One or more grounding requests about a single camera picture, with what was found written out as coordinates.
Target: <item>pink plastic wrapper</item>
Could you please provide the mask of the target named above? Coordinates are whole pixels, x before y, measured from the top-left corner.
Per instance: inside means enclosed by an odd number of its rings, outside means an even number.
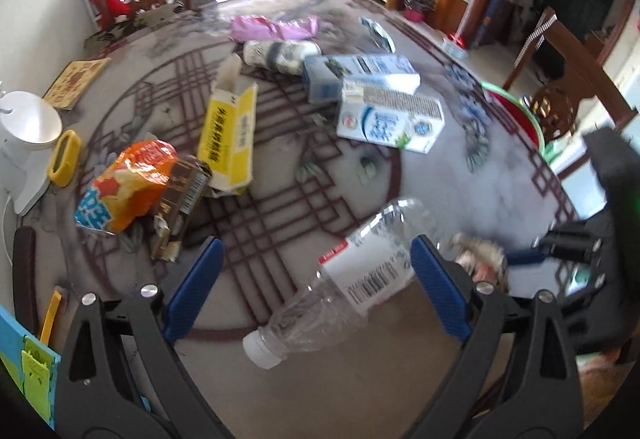
[[[289,22],[273,22],[263,16],[237,15],[231,21],[231,38],[249,40],[306,40],[318,32],[318,18],[310,16]]]

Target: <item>metal screw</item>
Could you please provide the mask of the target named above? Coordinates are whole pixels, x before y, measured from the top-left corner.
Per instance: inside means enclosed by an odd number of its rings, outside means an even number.
[[[82,297],[82,305],[91,305],[97,299],[98,297],[95,295],[95,293],[87,293]]]
[[[538,298],[540,298],[540,300],[542,300],[542,302],[544,302],[545,304],[550,304],[556,299],[554,294],[551,291],[547,291],[546,289],[538,293]]]
[[[147,284],[142,287],[140,294],[144,298],[153,298],[158,294],[158,286],[155,284]]]
[[[595,286],[596,289],[600,289],[604,285],[604,281],[607,279],[604,273],[600,273],[598,278],[596,278]]]
[[[476,284],[476,291],[482,294],[492,294],[494,285],[491,282],[481,281]]]

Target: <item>bottle label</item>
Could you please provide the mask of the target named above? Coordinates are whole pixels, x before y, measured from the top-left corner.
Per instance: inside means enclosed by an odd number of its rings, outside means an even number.
[[[407,251],[387,236],[371,231],[341,242],[318,262],[363,316],[404,288],[414,276]]]

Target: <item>dining table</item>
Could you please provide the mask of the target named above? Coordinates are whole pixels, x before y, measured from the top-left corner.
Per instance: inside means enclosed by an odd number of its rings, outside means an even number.
[[[238,196],[202,200],[177,262],[151,260],[143,220],[117,235],[77,227],[74,211],[92,181],[133,142],[158,138],[180,155],[196,152],[217,69],[241,48],[230,39],[236,15],[317,16],[313,41],[323,54],[380,52],[360,18],[379,22],[420,74],[415,94],[440,101],[444,130],[427,154],[338,138],[336,104],[310,104],[299,76],[245,65],[237,87],[258,85],[254,179]],[[376,307],[369,324],[339,345],[290,355],[270,370],[242,349],[246,334],[310,283],[318,257],[386,202],[417,198],[444,237],[462,231],[505,249],[528,247],[554,221],[576,216],[536,145],[478,77],[372,0],[225,0],[147,26],[92,57],[111,61],[61,112],[65,129],[84,143],[76,176],[66,188],[50,186],[20,221],[36,231],[38,312],[42,319],[54,286],[68,290],[51,341],[62,351],[84,294],[114,300],[162,286],[193,263],[207,237],[220,239],[223,271],[175,351],[240,439],[396,439],[435,394],[460,343],[417,283]],[[552,260],[514,268],[511,293],[560,294],[570,271]],[[506,364],[509,338],[503,342],[488,382]],[[124,345],[141,393],[161,412],[134,340],[124,337]]]

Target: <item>orange snack bag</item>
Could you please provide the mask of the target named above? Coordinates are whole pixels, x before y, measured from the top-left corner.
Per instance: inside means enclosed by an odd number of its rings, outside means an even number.
[[[123,231],[158,201],[176,161],[178,154],[169,143],[129,146],[91,184],[76,210],[76,223],[106,233]]]

